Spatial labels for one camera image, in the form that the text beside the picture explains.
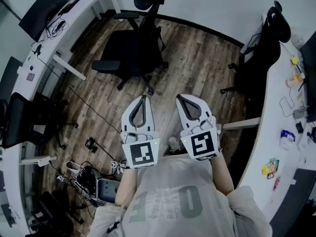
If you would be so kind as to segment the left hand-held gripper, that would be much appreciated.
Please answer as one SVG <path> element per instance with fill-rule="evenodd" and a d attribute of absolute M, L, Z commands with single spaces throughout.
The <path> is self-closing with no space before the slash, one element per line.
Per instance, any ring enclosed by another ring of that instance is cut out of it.
<path fill-rule="evenodd" d="M 157 164 L 160 138 L 159 133 L 154 131 L 151 104 L 146 95 L 129 104 L 121 118 L 121 130 L 122 148 L 129 168 L 139 169 Z"/>

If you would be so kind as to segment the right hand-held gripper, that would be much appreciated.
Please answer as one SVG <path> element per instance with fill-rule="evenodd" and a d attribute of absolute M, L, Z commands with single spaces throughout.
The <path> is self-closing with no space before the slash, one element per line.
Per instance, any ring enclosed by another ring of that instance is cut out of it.
<path fill-rule="evenodd" d="M 181 141 L 191 159 L 203 161 L 218 157 L 221 131 L 208 104 L 193 95 L 178 94 L 176 107 L 184 129 L 180 133 Z M 201 123 L 191 128 L 193 121 Z"/>

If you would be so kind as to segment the black mesh office chair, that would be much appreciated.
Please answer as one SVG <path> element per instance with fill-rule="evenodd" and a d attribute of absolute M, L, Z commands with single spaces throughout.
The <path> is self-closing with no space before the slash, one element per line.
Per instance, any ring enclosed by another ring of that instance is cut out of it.
<path fill-rule="evenodd" d="M 161 28 L 155 25 L 158 9 L 164 2 L 165 0 L 134 0 L 136 8 L 147 12 L 139 24 L 135 21 L 139 18 L 137 12 L 114 15 L 114 19 L 128 20 L 132 29 L 112 32 L 100 60 L 92 62 L 92 69 L 121 78 L 118 90 L 122 90 L 131 77 L 141 77 L 148 93 L 153 95 L 154 90 L 146 76 L 156 68 L 168 67 L 168 62 L 161 55 L 165 49 Z"/>

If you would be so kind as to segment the person's left forearm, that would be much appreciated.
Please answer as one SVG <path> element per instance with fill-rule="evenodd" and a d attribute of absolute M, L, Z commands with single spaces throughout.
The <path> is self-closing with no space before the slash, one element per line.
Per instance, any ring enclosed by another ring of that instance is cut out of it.
<path fill-rule="evenodd" d="M 126 169 L 122 175 L 115 199 L 115 206 L 128 209 L 137 190 L 137 169 Z"/>

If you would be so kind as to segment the person's right forearm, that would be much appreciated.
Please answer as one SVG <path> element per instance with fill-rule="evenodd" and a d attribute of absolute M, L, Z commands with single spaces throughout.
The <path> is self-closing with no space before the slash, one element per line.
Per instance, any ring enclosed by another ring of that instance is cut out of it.
<path fill-rule="evenodd" d="M 227 196 L 234 190 L 234 185 L 223 155 L 212 158 L 210 163 L 216 189 Z"/>

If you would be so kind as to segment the person's grey shoe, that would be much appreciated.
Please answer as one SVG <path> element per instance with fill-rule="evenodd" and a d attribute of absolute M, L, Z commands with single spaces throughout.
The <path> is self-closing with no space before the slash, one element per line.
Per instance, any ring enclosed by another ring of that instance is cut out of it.
<path fill-rule="evenodd" d="M 170 147 L 169 153 L 171 155 L 181 155 L 183 153 L 180 146 L 180 142 L 176 137 L 171 136 L 168 140 L 168 144 Z"/>

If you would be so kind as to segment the white desk leg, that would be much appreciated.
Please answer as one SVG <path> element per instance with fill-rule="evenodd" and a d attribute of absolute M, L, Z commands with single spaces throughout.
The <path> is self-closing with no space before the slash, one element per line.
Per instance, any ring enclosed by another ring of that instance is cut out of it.
<path fill-rule="evenodd" d="M 115 12 L 116 13 L 121 13 L 118 0 L 111 0 L 111 2 L 112 2 L 112 5 L 114 7 Z M 97 2 L 92 6 L 92 11 L 93 11 L 93 13 L 95 14 L 96 18 L 99 21 L 101 21 L 101 19 L 102 19 L 100 13 L 101 12 L 102 13 L 106 13 L 106 9 L 107 9 L 107 6 L 106 6 L 106 3 L 105 3 L 105 0 L 97 0 Z"/>
<path fill-rule="evenodd" d="M 236 130 L 236 129 L 244 129 L 244 128 L 253 128 L 260 124 L 261 117 L 251 118 L 237 122 L 226 123 L 222 126 L 224 130 Z"/>
<path fill-rule="evenodd" d="M 52 58 L 55 62 L 60 64 L 62 67 L 64 67 L 66 70 L 74 74 L 76 77 L 80 78 L 82 81 L 86 80 L 86 76 L 81 74 L 79 71 L 77 71 L 74 67 L 72 67 L 70 64 L 68 64 L 66 61 L 61 59 L 58 55 L 54 55 Z"/>

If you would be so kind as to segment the small black floor device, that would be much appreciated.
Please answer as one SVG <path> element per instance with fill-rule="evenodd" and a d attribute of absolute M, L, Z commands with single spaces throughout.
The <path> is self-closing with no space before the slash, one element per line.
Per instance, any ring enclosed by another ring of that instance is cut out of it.
<path fill-rule="evenodd" d="M 97 143 L 92 137 L 89 137 L 85 143 L 85 146 L 93 153 L 95 154 L 98 150 L 98 147 L 96 146 Z"/>

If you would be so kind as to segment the grey plastic case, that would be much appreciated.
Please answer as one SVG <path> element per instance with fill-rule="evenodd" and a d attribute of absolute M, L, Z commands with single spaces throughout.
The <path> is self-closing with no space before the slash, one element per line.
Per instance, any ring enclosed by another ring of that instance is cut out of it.
<path fill-rule="evenodd" d="M 119 181 L 101 178 L 97 180 L 96 195 L 102 202 L 115 203 Z"/>

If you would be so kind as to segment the white slipper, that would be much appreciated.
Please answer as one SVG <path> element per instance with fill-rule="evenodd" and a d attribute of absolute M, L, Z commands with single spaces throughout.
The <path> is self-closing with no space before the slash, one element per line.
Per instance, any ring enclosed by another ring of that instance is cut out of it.
<path fill-rule="evenodd" d="M 71 160 L 66 163 L 66 167 L 74 174 L 78 174 L 81 170 L 81 165 Z"/>

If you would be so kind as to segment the white blue tissue pack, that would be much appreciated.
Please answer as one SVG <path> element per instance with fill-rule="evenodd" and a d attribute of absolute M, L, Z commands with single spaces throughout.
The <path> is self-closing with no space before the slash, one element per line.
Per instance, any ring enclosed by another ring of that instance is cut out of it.
<path fill-rule="evenodd" d="M 284 150 L 289 150 L 296 140 L 295 135 L 288 131 L 282 130 L 280 133 L 279 146 Z"/>

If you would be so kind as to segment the white power strip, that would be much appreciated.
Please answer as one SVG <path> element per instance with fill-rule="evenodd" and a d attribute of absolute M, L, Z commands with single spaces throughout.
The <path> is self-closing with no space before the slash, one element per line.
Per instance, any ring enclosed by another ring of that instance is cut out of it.
<path fill-rule="evenodd" d="M 51 162 L 51 157 L 50 156 L 45 156 L 45 157 L 39 157 L 37 159 L 37 163 L 39 167 L 43 167 L 45 165 L 50 164 Z"/>

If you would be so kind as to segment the grey desk device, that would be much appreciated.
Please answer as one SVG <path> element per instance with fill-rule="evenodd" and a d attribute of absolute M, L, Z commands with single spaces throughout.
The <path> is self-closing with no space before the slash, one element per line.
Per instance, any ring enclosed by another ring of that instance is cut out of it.
<path fill-rule="evenodd" d="M 294 119 L 303 119 L 308 117 L 308 108 L 307 107 L 300 107 L 293 111 L 293 118 Z"/>

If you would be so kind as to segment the orange drink bottle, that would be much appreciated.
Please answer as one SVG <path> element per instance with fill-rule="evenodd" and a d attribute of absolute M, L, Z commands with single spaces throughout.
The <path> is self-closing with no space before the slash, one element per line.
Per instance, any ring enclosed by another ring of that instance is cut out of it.
<path fill-rule="evenodd" d="M 304 79 L 305 75 L 303 73 L 295 74 L 290 79 L 286 80 L 286 86 L 291 88 L 296 84 L 302 84 Z"/>

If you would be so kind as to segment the dark grey desk divider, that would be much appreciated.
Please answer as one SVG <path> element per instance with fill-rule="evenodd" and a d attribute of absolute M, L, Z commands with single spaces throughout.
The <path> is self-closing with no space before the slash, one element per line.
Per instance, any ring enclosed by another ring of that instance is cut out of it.
<path fill-rule="evenodd" d="M 295 184 L 291 184 L 278 211 L 272 218 L 270 225 L 272 237 L 285 237 L 290 233 L 294 224 L 308 202 L 316 182 L 316 171 L 297 169 L 294 174 Z"/>
<path fill-rule="evenodd" d="M 17 71 L 22 66 L 22 62 L 13 56 L 10 57 L 0 81 L 0 99 L 9 102 L 10 96 L 18 78 Z"/>

